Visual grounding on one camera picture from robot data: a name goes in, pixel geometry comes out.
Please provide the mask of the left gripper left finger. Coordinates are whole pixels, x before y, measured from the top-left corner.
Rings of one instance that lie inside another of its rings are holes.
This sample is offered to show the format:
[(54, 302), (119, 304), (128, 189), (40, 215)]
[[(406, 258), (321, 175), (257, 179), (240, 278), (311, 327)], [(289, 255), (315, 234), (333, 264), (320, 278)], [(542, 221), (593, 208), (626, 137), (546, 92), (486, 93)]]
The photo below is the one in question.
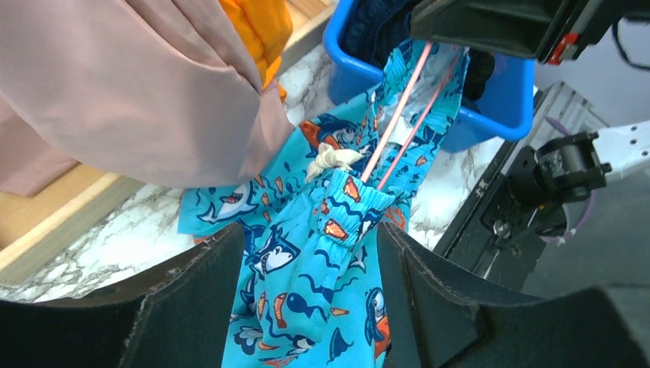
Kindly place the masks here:
[(81, 298), (1, 303), (3, 367), (219, 367), (245, 236), (233, 223)]

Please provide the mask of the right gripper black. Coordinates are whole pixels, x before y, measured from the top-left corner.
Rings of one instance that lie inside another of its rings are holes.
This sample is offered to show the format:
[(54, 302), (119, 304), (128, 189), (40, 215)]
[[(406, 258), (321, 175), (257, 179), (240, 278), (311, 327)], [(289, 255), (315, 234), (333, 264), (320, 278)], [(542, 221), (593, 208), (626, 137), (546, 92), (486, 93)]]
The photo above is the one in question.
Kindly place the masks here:
[(412, 10), (410, 36), (559, 65), (576, 60), (608, 29), (620, 58), (635, 65), (619, 21), (649, 23), (648, 1), (438, 0)]

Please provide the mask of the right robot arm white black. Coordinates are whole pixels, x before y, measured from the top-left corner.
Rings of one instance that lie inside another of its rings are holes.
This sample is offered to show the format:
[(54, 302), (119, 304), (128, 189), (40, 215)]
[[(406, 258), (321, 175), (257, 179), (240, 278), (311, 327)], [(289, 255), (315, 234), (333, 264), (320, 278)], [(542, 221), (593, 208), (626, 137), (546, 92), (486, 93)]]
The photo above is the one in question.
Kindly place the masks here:
[[(422, 1), (414, 39), (468, 46), (558, 65), (574, 60), (622, 19), (649, 20), (647, 1)], [(510, 198), (528, 209), (580, 202), (649, 165), (649, 124), (634, 123), (556, 138), (533, 163), (509, 175)]]

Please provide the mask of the blue shark print shorts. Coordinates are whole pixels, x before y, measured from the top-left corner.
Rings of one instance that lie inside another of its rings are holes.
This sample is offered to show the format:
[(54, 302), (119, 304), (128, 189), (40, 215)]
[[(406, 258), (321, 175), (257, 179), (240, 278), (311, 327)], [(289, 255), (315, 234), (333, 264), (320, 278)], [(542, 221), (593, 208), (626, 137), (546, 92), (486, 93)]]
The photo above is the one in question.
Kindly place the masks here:
[(369, 117), (379, 84), (301, 123), (250, 182), (184, 193), (181, 233), (201, 241), (232, 222), (244, 231), (223, 366), (384, 364), (391, 335), (376, 226), (408, 225), (428, 172), (411, 190), (361, 180), (379, 138)]

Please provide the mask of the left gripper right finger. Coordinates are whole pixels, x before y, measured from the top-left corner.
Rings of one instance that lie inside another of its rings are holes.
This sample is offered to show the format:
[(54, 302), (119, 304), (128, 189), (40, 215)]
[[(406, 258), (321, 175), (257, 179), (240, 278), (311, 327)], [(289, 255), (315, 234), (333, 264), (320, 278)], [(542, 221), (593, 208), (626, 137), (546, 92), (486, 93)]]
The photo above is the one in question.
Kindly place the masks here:
[(377, 228), (388, 367), (647, 367), (649, 288), (543, 299), (493, 284), (397, 226)]

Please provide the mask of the black shorts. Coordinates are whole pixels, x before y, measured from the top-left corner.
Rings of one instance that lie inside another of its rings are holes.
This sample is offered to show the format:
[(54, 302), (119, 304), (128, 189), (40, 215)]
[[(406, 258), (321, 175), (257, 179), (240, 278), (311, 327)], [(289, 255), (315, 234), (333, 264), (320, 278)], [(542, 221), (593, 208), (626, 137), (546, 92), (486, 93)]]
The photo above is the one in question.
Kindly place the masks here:
[(469, 100), (480, 100), (487, 81), (494, 73), (495, 58), (492, 53), (470, 49), (470, 58), (465, 77), (463, 97)]

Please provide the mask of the navy shorts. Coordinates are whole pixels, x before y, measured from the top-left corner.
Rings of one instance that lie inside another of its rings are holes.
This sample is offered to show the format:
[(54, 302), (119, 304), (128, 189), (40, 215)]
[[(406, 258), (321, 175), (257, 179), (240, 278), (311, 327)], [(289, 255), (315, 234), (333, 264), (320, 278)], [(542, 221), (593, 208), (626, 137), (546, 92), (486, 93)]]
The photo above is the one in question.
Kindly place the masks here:
[(410, 37), (415, 0), (360, 0), (343, 32), (342, 49), (379, 69), (392, 50)]

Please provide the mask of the pink hanger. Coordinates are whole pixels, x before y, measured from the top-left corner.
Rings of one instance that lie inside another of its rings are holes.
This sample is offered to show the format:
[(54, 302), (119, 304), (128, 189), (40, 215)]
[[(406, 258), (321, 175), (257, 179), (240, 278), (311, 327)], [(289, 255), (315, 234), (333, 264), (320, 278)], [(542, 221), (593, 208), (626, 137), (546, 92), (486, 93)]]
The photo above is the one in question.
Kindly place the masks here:
[(461, 106), (466, 48), (407, 40), (389, 56), (370, 98), (378, 142), (361, 172), (377, 189), (419, 186)]

